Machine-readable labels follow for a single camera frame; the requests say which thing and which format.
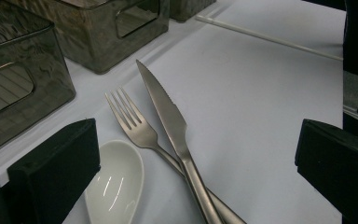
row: white tablecloth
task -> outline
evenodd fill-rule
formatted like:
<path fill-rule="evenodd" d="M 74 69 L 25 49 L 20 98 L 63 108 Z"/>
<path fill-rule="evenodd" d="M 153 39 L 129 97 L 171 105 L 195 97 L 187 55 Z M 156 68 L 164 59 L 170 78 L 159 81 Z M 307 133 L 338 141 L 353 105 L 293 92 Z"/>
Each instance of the white tablecloth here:
<path fill-rule="evenodd" d="M 344 12 L 299 2 L 218 1 L 202 13 L 219 11 L 219 20 L 340 55 Z M 100 145 L 129 142 L 103 96 L 119 86 L 173 153 L 135 59 L 154 73 L 186 119 L 186 140 L 205 184 L 245 221 L 340 223 L 341 214 L 296 172 L 295 154 L 303 119 L 341 127 L 342 62 L 194 18 L 171 21 L 167 34 L 105 75 L 67 61 L 75 100 L 0 149 L 0 184 L 11 163 L 80 119 L 96 118 Z M 155 152 L 139 151 L 145 188 L 133 223 L 202 223 L 186 182 Z M 65 223 L 89 223 L 83 197 Z"/>

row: stainless steel cutlery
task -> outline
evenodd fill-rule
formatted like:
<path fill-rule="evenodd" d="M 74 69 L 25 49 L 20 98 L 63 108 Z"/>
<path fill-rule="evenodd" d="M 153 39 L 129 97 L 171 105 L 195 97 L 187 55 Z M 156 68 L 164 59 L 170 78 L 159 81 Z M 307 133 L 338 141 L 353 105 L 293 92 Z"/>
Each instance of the stainless steel cutlery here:
<path fill-rule="evenodd" d="M 228 206 L 205 188 L 199 171 L 186 145 L 186 122 L 151 72 L 139 61 L 138 68 L 152 98 L 158 116 L 175 149 L 178 161 L 158 145 L 155 130 L 123 89 L 106 94 L 106 99 L 118 123 L 138 147 L 151 148 L 167 161 L 187 181 L 207 223 L 245 223 Z"/>

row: knife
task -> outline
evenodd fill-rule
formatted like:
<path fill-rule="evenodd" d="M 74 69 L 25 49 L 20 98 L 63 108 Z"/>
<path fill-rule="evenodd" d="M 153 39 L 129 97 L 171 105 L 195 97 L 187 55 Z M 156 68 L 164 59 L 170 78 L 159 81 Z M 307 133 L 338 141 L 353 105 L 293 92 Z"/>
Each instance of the knife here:
<path fill-rule="evenodd" d="M 136 63 L 206 223 L 224 223 L 188 150 L 185 119 L 153 74 L 138 60 Z"/>

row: gray plastic container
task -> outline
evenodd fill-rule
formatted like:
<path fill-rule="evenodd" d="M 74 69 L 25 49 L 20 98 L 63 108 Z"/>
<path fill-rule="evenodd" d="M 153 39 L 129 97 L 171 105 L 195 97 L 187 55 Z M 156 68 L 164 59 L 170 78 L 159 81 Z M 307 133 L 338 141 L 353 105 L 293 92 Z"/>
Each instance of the gray plastic container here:
<path fill-rule="evenodd" d="M 76 95 L 53 27 L 0 2 L 0 146 Z"/>
<path fill-rule="evenodd" d="M 104 74 L 168 31 L 169 0 L 8 0 L 56 25 L 65 57 Z"/>
<path fill-rule="evenodd" d="M 170 17 L 184 22 L 215 2 L 216 0 L 171 0 Z"/>

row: fork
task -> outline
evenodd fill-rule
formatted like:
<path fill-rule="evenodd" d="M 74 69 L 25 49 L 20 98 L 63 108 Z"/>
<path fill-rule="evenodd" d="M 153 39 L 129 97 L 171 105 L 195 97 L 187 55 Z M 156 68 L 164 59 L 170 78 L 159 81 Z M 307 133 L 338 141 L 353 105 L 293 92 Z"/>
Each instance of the fork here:
<path fill-rule="evenodd" d="M 157 152 L 159 156 L 169 165 L 171 165 L 172 168 L 183 179 L 186 179 L 182 173 L 179 162 L 158 144 L 158 136 L 156 131 L 152 128 L 152 126 L 150 126 L 150 124 L 141 114 L 130 96 L 121 87 L 120 91 L 116 90 L 116 95 L 118 96 L 119 100 L 114 95 L 114 93 L 110 91 L 110 95 L 116 105 L 112 102 L 108 93 L 105 94 L 105 97 L 124 133 L 126 133 L 133 144 L 135 144 L 137 147 L 149 148 Z M 246 224 L 245 221 L 243 221 L 216 195 L 214 195 L 209 189 L 207 190 L 211 199 L 213 200 L 214 206 L 227 224 Z"/>

